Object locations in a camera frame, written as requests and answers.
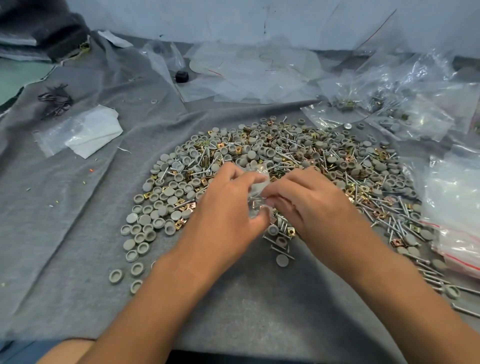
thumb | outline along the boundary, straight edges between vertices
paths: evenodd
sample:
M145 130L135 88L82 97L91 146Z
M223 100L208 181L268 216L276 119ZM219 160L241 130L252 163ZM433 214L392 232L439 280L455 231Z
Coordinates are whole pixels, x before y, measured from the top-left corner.
M270 225L270 209L261 207L258 215L250 220L250 231L255 238Z

person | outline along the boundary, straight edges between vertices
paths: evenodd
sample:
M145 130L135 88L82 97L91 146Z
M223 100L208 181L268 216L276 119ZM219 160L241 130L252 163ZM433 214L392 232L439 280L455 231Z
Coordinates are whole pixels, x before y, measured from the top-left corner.
M157 260L99 339L65 341L38 363L164 363L195 305L269 226L267 208L250 219L247 206L251 185L264 179L224 163L176 246ZM293 170L267 185L262 196L295 227L313 255L359 294L409 363L479 360L479 335L315 168ZM219 230L215 235L212 221Z

light blue wall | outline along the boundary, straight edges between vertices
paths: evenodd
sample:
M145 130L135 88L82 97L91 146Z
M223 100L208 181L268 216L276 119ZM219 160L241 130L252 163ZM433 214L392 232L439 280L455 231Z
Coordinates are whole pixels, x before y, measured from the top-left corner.
M480 58L479 0L67 0L92 29L182 42L354 49L395 10L410 50Z

gray cloth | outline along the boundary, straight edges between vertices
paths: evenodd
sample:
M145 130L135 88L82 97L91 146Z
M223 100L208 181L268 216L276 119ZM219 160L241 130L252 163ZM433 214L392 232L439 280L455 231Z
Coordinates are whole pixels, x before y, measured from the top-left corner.
M308 104L187 113L136 50L113 49L97 37L92 46L84 59L29 85L0 123L0 328L6 338L98 337L131 297L120 227L159 156L214 126L304 117L299 107ZM76 101L70 114L96 104L120 114L124 133L87 160L70 150L45 159L30 134L45 127L37 95L60 83ZM212 104L200 100L194 108L221 106ZM159 234L139 259L147 272L178 236ZM302 242L292 244L291 254L296 261L280 269L269 244L254 241L196 307L175 347L322 363L404 361L351 287ZM108 274L116 268L126 276L111 286Z

finger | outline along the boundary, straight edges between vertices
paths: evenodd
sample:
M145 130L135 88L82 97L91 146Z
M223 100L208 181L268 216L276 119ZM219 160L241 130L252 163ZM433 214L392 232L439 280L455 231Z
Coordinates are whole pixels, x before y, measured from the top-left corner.
M304 170L295 169L287 173L283 178L298 183L300 186L312 191L322 189L325 182L328 182L328 179L313 167L308 167Z
M224 163L218 172L215 175L214 180L212 183L218 184L218 183L227 183L230 180L233 180L235 178L238 178L241 176L244 172L238 168L234 163L232 162L226 162Z
M309 192L307 188L298 183L281 178L266 186L260 195L265 198L272 196L286 198L298 208L309 203Z
M303 219L300 213L292 203L282 197L270 197L267 199L267 205L276 208L293 225L294 228L303 227Z
M252 239L263 232L270 225L270 210L267 207L260 208L258 215L250 220Z
M233 183L245 190L250 189L254 183L265 182L267 177L257 172L245 172L239 176Z

